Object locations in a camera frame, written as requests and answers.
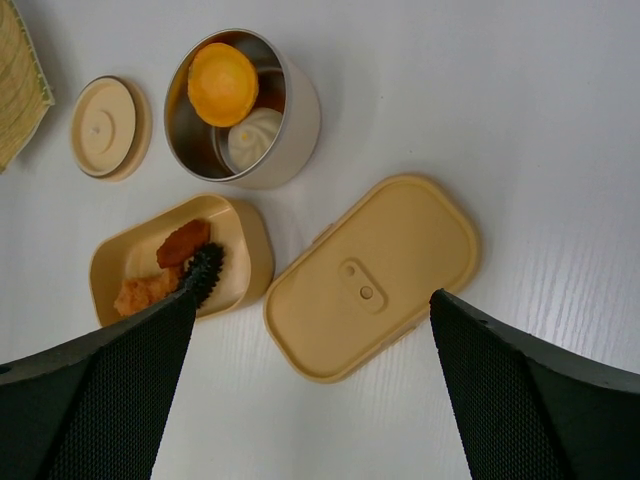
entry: stainless steel container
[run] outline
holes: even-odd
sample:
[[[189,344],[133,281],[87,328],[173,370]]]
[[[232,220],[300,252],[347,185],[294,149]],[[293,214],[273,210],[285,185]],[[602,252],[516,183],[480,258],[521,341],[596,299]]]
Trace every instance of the stainless steel container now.
[[[214,42],[231,45],[251,60],[260,82],[256,106],[283,114],[269,149],[243,171],[225,153],[228,129],[200,119],[187,96],[191,62],[198,50]],[[248,30],[224,30],[202,40],[182,60],[167,91],[164,125],[171,151],[191,174],[209,182],[268,189],[290,180],[311,157],[320,132],[320,105],[307,76],[266,39]]]

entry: white table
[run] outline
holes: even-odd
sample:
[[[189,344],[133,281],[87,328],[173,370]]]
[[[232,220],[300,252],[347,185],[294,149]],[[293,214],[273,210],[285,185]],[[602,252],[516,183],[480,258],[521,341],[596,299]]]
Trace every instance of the white table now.
[[[377,181],[424,172],[483,232],[465,300],[640,373],[637,1],[16,3],[58,104],[0,177],[0,362],[95,329],[95,247],[195,193],[254,202],[282,271]],[[322,105],[312,161],[274,191],[197,180],[164,138],[179,60],[233,26],[290,56]],[[138,82],[155,119],[115,185],[81,174],[68,142],[75,97],[104,74]],[[428,324],[321,386],[286,363],[261,305],[199,323],[153,478],[469,478],[443,380]]]

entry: black mesh fabric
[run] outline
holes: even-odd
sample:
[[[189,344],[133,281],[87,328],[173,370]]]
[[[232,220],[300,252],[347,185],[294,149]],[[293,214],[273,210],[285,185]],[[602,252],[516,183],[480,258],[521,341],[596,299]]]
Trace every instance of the black mesh fabric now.
[[[193,296],[176,296],[93,356],[40,478],[151,476],[194,320]]]
[[[431,326],[471,475],[476,480],[573,478],[524,356],[444,292]]]

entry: beige plastic container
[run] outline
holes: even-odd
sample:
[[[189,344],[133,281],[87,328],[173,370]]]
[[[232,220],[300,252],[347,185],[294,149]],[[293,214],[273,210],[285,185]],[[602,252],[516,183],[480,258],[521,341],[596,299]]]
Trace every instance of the beige plastic container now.
[[[480,246],[469,219],[428,178],[375,186],[267,292],[267,330],[301,375],[342,380],[427,318],[431,294],[460,291]]]
[[[103,242],[93,255],[89,283],[103,327],[122,317],[113,306],[122,280],[160,273],[156,250],[171,232],[195,218],[211,223],[211,240],[224,247],[220,281],[197,319],[236,310],[261,298],[273,278],[273,255],[262,218],[250,204],[203,194]]]

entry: round lid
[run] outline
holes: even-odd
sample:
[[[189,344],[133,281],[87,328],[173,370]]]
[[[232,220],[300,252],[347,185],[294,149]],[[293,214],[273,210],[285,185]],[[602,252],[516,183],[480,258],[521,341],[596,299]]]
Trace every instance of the round lid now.
[[[258,96],[258,72],[239,50],[212,43],[191,63],[187,93],[196,113],[214,127],[241,122]]]
[[[83,172],[113,172],[127,157],[135,132],[136,107],[123,83],[102,77],[85,87],[71,121],[71,145]]]

